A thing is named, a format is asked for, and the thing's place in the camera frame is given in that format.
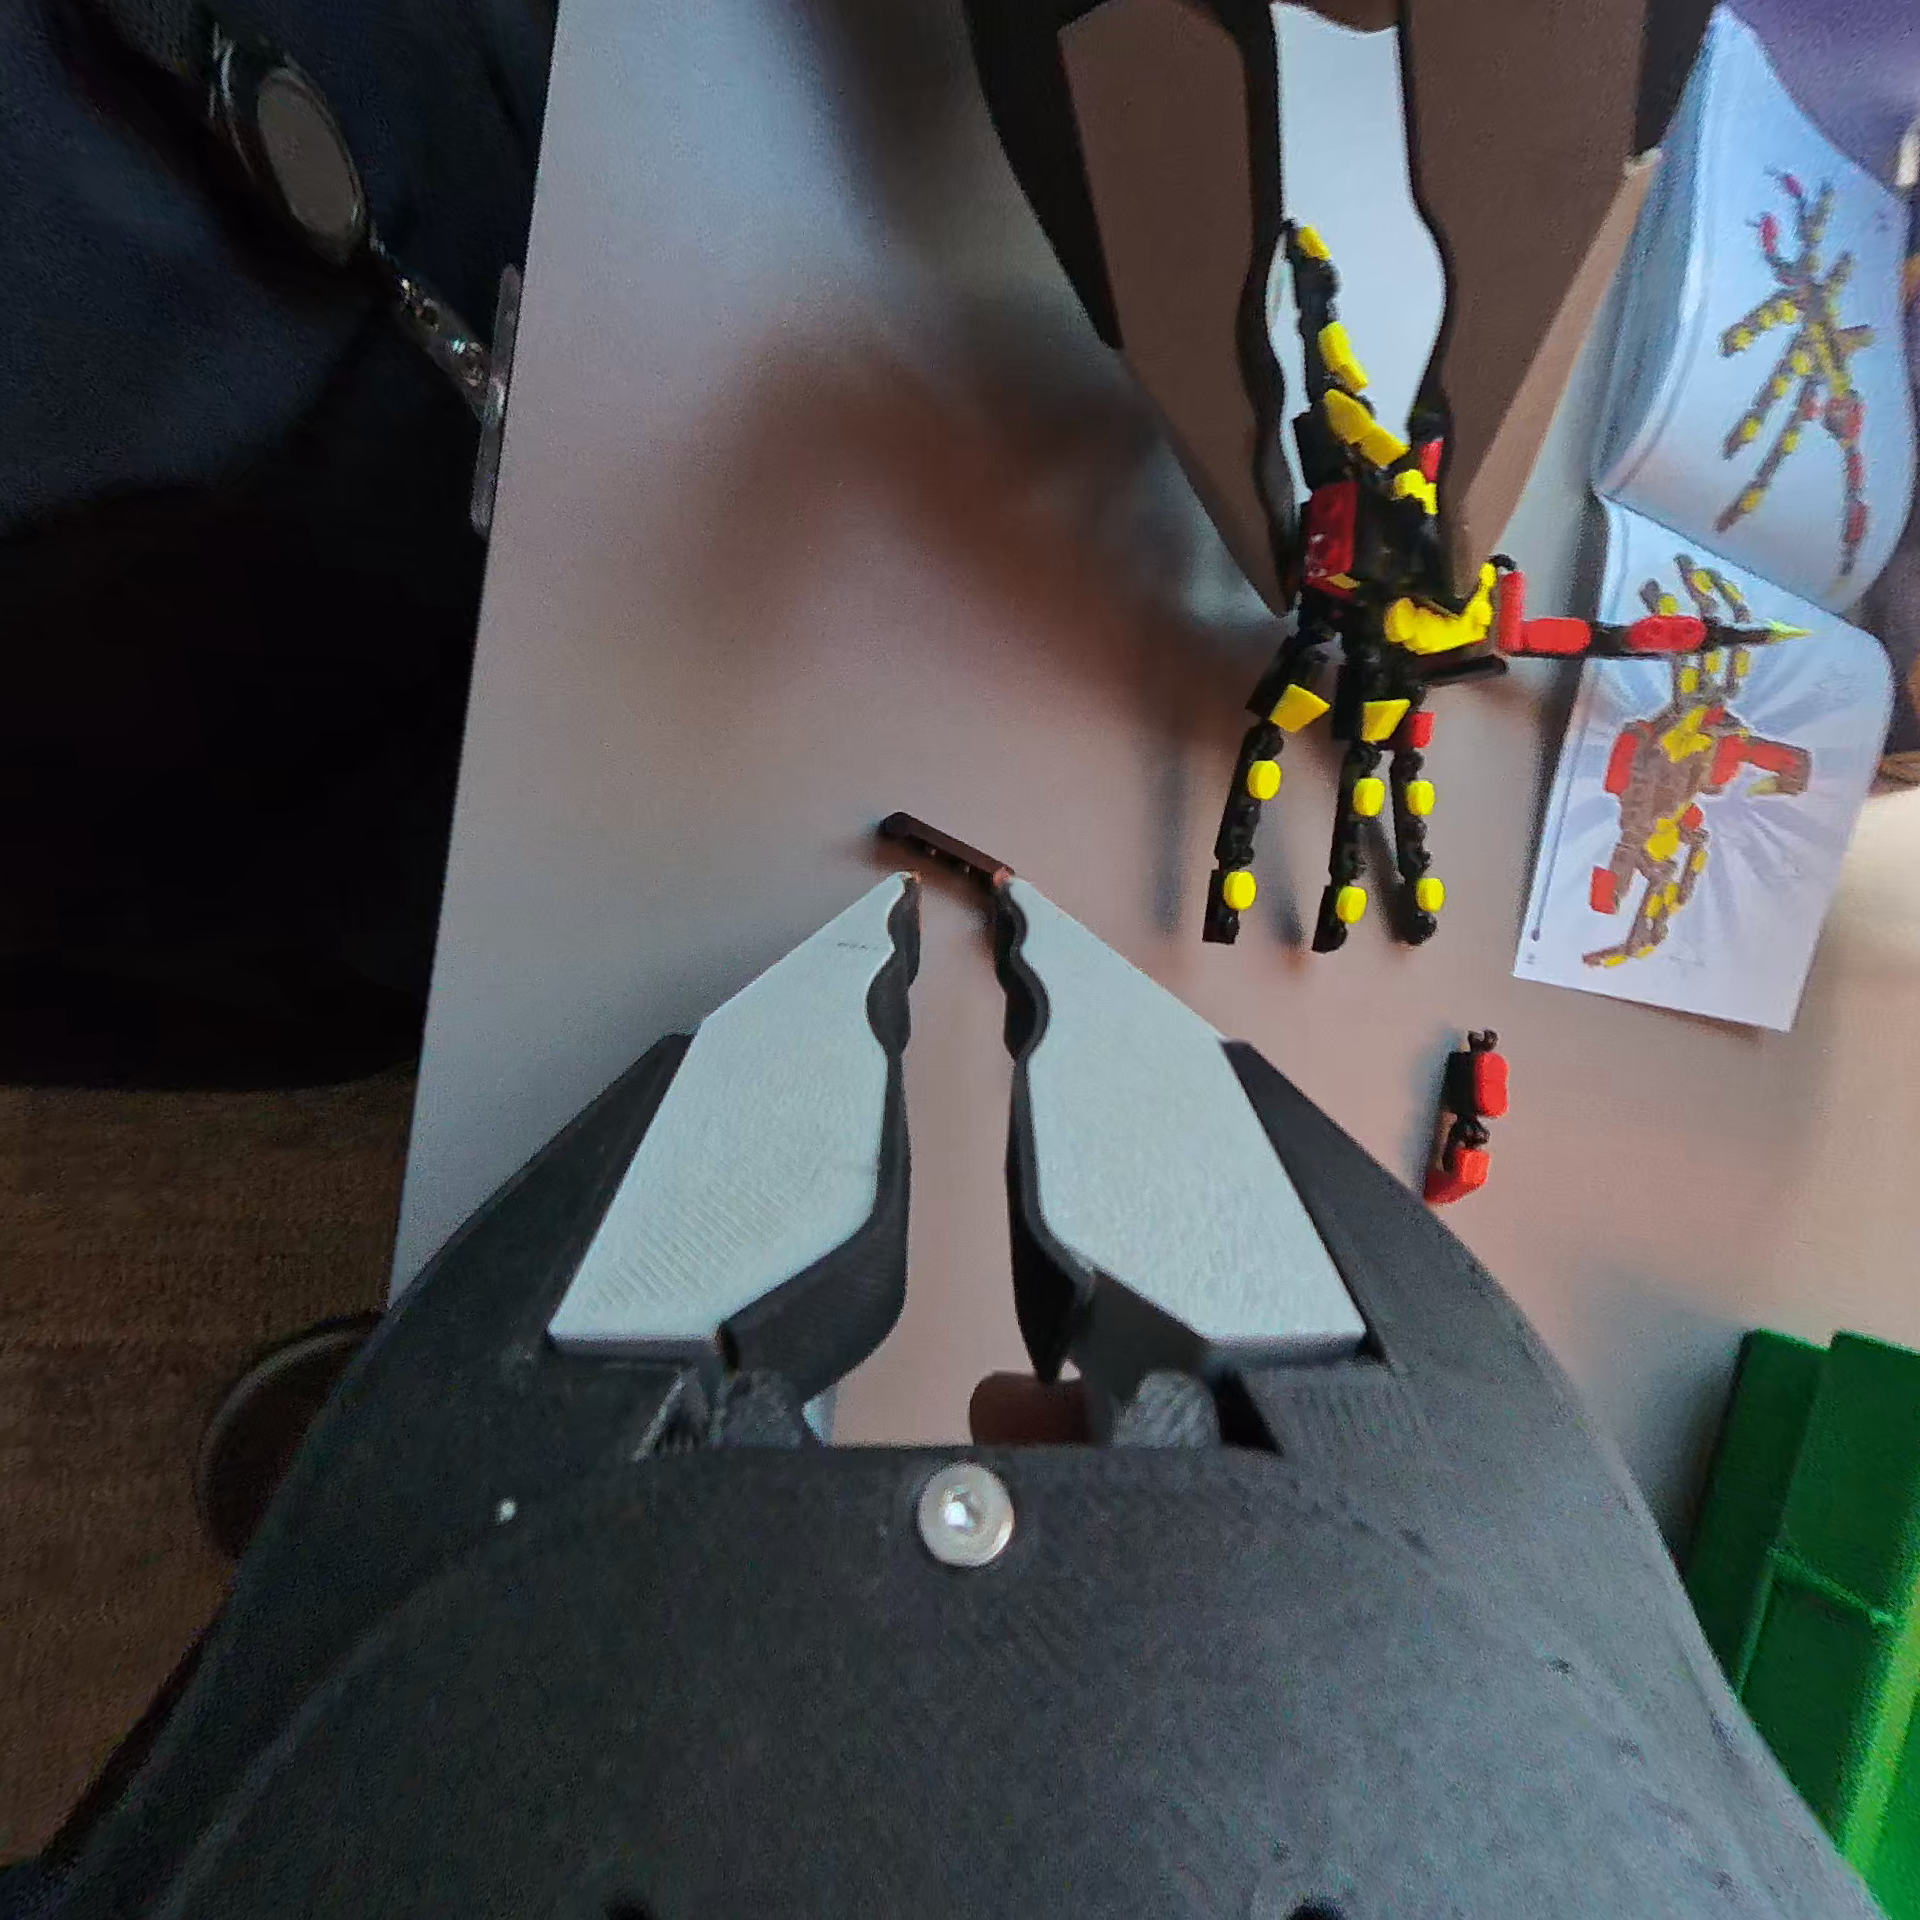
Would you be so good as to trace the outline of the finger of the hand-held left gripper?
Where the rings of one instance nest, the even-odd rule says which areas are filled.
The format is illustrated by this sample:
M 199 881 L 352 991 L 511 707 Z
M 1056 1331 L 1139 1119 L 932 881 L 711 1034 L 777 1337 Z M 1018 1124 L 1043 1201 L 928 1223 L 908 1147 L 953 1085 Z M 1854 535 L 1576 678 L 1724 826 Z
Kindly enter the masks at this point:
M 1289 471 L 1268 273 L 1283 228 L 1268 2 L 1114 0 L 1061 32 L 1119 356 L 1268 611 L 1289 606 Z
M 1429 387 L 1455 585 L 1522 507 L 1655 160 L 1635 141 L 1640 0 L 1401 2 L 1415 205 L 1447 267 Z

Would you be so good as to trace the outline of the grey round base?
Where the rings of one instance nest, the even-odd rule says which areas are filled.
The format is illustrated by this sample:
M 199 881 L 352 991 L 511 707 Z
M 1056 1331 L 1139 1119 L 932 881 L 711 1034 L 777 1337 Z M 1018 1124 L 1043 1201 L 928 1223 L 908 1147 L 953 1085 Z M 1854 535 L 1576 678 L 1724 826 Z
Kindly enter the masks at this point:
M 380 1310 L 322 1315 L 265 1344 L 205 1419 L 197 1515 L 205 1543 L 234 1566 L 287 1477 L 305 1426 L 366 1350 Z

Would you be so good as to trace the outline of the open lego instruction booklet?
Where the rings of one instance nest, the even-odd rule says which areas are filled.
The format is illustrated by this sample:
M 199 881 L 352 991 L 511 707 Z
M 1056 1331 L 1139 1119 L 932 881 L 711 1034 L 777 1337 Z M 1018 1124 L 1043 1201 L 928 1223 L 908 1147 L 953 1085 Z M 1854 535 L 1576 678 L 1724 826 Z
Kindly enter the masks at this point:
M 1914 489 L 1908 197 L 1706 16 L 1622 252 L 1517 973 L 1792 1029 L 1893 718 L 1848 620 Z

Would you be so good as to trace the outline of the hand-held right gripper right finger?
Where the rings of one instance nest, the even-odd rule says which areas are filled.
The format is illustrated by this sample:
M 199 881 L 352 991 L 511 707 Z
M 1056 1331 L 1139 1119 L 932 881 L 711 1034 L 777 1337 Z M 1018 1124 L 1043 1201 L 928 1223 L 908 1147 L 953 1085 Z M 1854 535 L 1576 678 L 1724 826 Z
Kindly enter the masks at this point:
M 1230 1035 L 1033 881 L 992 892 L 1007 991 L 1007 1214 L 1040 1377 L 1348 1359 L 1368 1320 Z

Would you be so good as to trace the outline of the green plastic bin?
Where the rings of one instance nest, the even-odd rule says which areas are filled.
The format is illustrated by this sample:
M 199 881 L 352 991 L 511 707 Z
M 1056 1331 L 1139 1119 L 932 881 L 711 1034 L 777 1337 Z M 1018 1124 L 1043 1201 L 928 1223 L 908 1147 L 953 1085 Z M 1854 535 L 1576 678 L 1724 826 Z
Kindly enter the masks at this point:
M 1884 1915 L 1920 1900 L 1920 1355 L 1842 1331 L 1817 1364 L 1748 1709 Z
M 1771 1550 L 1827 1355 L 1827 1348 L 1789 1331 L 1748 1331 L 1718 1425 L 1681 1576 L 1733 1695 L 1748 1688 Z

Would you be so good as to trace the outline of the red black lego leg piece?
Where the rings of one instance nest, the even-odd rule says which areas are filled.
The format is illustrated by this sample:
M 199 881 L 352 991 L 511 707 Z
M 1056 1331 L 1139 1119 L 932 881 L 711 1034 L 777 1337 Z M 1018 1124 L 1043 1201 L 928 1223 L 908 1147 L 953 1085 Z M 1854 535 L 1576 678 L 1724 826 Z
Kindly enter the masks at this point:
M 1507 1058 L 1493 1029 L 1451 1051 L 1436 1094 L 1424 1201 L 1455 1207 L 1491 1180 L 1491 1124 L 1507 1119 Z

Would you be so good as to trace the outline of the black yellow lego spider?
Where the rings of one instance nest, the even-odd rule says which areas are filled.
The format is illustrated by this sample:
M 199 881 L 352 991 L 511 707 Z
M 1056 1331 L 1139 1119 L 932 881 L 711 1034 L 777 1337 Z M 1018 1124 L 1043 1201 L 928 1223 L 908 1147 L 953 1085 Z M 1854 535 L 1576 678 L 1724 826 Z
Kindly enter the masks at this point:
M 1345 762 L 1312 949 L 1340 949 L 1368 916 L 1362 838 L 1385 815 L 1404 946 L 1424 946 L 1447 908 L 1429 850 L 1433 687 L 1497 678 L 1507 661 L 1704 665 L 1722 654 L 1739 665 L 1806 631 L 1751 611 L 1645 611 L 1626 626 L 1526 618 L 1526 574 L 1507 553 L 1481 562 L 1470 588 L 1451 588 L 1436 517 L 1443 411 L 1418 405 L 1404 432 L 1388 430 L 1340 323 L 1340 269 L 1327 237 L 1287 221 L 1278 256 L 1289 269 L 1309 374 L 1309 408 L 1293 416 L 1309 507 L 1283 542 L 1289 640 L 1245 701 L 1257 724 L 1220 809 L 1200 939 L 1236 939 L 1261 901 L 1257 838 L 1263 808 L 1283 792 L 1283 747 L 1330 715 Z

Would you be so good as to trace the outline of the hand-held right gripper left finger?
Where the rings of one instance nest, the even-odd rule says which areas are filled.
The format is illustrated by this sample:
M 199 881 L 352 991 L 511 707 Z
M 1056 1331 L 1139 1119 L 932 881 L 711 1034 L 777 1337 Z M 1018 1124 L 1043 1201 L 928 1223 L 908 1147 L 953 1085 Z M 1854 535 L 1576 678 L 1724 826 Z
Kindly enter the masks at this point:
M 544 1325 L 567 1350 L 849 1377 L 905 1305 L 916 879 L 711 1010 Z

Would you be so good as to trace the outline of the black lego plate piece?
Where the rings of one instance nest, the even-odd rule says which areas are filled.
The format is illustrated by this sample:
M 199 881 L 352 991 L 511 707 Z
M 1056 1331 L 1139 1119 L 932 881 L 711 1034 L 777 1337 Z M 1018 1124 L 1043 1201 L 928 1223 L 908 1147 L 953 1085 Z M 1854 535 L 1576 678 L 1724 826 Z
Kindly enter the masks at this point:
M 913 850 L 916 859 L 939 864 L 944 871 L 958 871 L 963 881 L 982 886 L 982 892 L 999 892 L 1015 879 L 1015 869 L 1007 859 L 999 859 L 992 850 L 970 848 L 965 838 L 928 826 L 913 809 L 888 809 L 877 818 L 877 838 Z

